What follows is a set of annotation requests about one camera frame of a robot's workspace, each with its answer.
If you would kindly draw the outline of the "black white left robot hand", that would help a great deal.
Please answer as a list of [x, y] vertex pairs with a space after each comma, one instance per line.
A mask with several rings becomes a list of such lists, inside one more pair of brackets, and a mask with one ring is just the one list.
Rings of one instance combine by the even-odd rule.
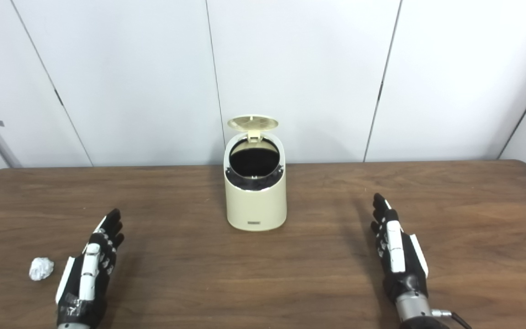
[[70, 257], [56, 294], [59, 329], [96, 329], [108, 309], [106, 299], [117, 250], [125, 239], [115, 208], [94, 229], [82, 253]]

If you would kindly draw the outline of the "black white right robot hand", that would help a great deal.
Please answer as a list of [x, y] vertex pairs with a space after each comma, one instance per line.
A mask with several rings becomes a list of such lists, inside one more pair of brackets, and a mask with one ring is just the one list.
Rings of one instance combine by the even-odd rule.
[[428, 268], [417, 237], [403, 231], [397, 211], [384, 196], [376, 193], [372, 206], [371, 230], [384, 271], [386, 296], [391, 302], [405, 293], [428, 297]]

